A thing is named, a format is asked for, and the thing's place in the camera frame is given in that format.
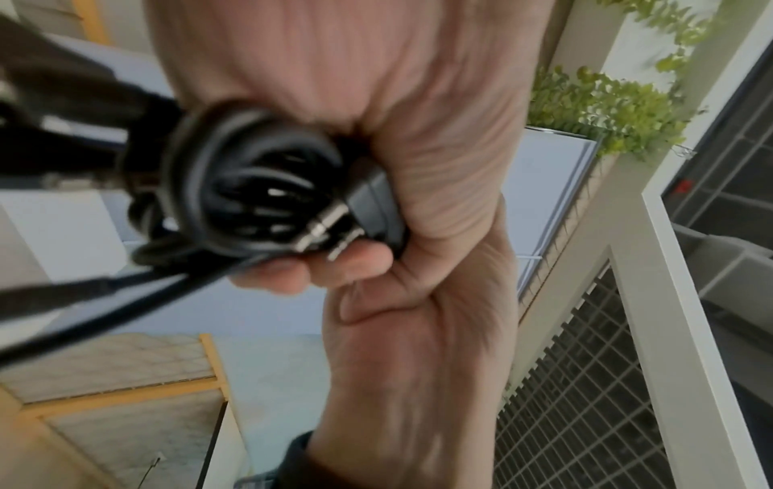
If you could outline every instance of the wrist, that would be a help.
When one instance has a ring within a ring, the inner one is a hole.
[[[370,489],[490,487],[496,407],[481,402],[480,392],[447,391],[334,387],[308,455]]]

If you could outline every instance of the ventilation grate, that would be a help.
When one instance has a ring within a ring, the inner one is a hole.
[[[676,487],[611,267],[500,412],[494,485]]]

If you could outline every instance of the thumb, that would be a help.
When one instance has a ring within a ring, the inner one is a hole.
[[[384,275],[361,280],[341,291],[340,315],[354,322],[390,309],[419,304],[449,276],[486,236],[495,212],[452,238],[412,235],[399,261]]]

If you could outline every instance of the hand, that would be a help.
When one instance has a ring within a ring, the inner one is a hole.
[[[367,138],[412,232],[393,267],[385,246],[359,242],[333,264],[283,259],[235,282],[280,293],[357,282],[347,319],[423,300],[491,227],[552,4],[147,0],[185,105],[245,97]]]
[[[415,307],[347,322],[344,291],[331,291],[331,391],[309,455],[360,487],[491,487],[516,270],[502,203],[483,241]]]

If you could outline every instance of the sleeve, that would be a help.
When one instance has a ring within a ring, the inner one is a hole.
[[[290,443],[279,466],[272,489],[365,489],[342,479],[311,460],[306,445],[312,433],[300,435]]]

